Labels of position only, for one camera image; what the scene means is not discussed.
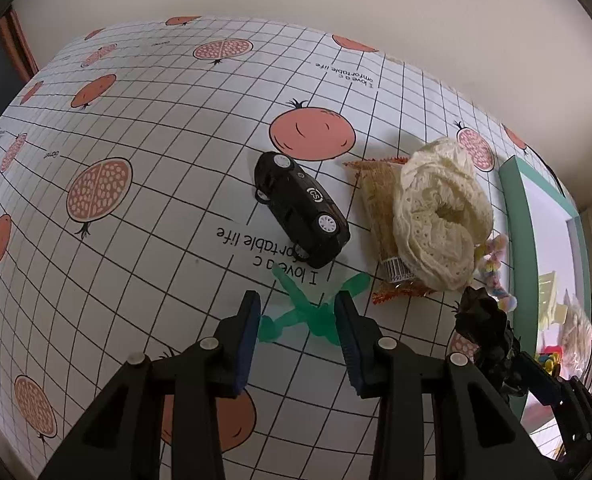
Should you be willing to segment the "pomegranate grid tablecloth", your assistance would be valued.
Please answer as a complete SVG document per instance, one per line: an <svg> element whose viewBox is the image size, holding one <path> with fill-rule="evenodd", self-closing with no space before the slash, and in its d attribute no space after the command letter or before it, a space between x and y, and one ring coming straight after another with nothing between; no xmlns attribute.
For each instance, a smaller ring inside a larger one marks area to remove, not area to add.
<svg viewBox="0 0 592 480"><path fill-rule="evenodd" d="M88 32L0 114L0 430L38 476L128 355L209 337L248 290L278 318L281 268L318 306L360 274L356 298L426 356L454 337L456 295L374 304L385 274L354 170L463 139L510 236L500 178L513 156L563 188L497 119L362 41L260 18L174 16ZM264 152L330 194L350 240L321 269L297 261L255 198Z"/></svg>

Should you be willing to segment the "green plastic stick figure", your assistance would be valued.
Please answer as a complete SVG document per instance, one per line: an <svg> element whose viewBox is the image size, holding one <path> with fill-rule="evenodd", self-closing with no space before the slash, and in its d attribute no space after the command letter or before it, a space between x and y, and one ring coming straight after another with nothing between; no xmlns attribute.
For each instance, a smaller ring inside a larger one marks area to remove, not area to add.
<svg viewBox="0 0 592 480"><path fill-rule="evenodd" d="M281 268L274 268L272 274L287 292L293 309L283 313L278 318L263 315L260 318L258 340L261 342L275 342L280 339L286 328L305 324L313 336L322 337L333 346L339 347L340 342L334 315L336 292L332 292L328 298L315 306Z"/></svg>

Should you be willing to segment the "orange snack packet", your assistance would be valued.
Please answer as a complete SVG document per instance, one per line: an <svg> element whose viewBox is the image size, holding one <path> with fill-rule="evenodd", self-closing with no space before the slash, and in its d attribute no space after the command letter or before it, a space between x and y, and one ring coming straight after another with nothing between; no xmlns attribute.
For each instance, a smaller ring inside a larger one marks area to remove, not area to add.
<svg viewBox="0 0 592 480"><path fill-rule="evenodd" d="M426 297L434 292L399 257L392 232L394 189L400 168L407 161L407 157L393 157L345 162L346 167L356 172L378 262L385 274L383 283L372 292L374 304L384 304L400 296Z"/></svg>

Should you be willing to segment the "cream lace scrunchie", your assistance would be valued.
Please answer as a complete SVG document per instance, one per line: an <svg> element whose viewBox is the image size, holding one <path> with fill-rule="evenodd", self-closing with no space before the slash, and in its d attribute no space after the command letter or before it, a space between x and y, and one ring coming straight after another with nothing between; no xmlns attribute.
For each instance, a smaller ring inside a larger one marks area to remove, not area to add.
<svg viewBox="0 0 592 480"><path fill-rule="evenodd" d="M457 290L472 277L475 249L494 214L470 155L442 138L420 148L398 170L392 191L392 234L398 255L433 290Z"/></svg>

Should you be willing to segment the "pink hair roller clip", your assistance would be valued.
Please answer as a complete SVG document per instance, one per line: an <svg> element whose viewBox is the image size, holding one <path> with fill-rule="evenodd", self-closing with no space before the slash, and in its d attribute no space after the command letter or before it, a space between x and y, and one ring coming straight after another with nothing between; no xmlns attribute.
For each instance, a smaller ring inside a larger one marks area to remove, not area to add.
<svg viewBox="0 0 592 480"><path fill-rule="evenodd" d="M563 356L563 347L559 344L554 344L554 346L545 346L536 352L536 359L538 361L552 360L554 362L561 362Z"/></svg>

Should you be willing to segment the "cream hair claw clip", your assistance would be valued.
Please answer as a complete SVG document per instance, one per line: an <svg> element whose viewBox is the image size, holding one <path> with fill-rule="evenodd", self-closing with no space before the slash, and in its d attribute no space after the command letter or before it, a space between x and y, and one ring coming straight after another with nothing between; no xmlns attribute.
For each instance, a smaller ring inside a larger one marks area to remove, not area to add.
<svg viewBox="0 0 592 480"><path fill-rule="evenodd" d="M554 271L540 274L538 330L546 330L551 324L564 324L567 316L565 304L558 303L558 281Z"/></svg>

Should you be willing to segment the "teal white tray box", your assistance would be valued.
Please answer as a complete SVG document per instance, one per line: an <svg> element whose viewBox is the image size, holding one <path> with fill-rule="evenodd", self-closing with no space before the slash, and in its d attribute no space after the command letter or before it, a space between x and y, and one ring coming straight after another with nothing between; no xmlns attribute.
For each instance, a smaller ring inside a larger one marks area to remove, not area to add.
<svg viewBox="0 0 592 480"><path fill-rule="evenodd" d="M565 292L578 299L588 318L591 288L588 249L580 214L564 188L550 183L524 159L513 156L500 168L506 211L509 217L514 335L531 356L545 346L558 344L560 324L538 330L538 277L554 271L558 303Z"/></svg>

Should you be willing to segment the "black toy car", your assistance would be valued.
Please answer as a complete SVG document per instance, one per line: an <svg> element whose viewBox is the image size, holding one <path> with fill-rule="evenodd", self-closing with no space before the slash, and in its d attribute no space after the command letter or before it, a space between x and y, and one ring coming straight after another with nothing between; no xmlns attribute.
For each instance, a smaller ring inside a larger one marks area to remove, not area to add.
<svg viewBox="0 0 592 480"><path fill-rule="evenodd" d="M297 261L313 269L332 262L350 240L347 219L322 185L290 156L264 152L254 169L255 198L293 243Z"/></svg>

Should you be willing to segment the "bag of cotton swabs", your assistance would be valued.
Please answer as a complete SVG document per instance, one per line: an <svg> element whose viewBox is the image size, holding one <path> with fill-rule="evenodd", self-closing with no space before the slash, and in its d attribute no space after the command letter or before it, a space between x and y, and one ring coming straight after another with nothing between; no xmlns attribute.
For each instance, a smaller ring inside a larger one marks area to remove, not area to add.
<svg viewBox="0 0 592 480"><path fill-rule="evenodd" d="M580 377L592 355L592 325L575 295L565 292L563 306L567 312L560 333L562 365L568 376Z"/></svg>

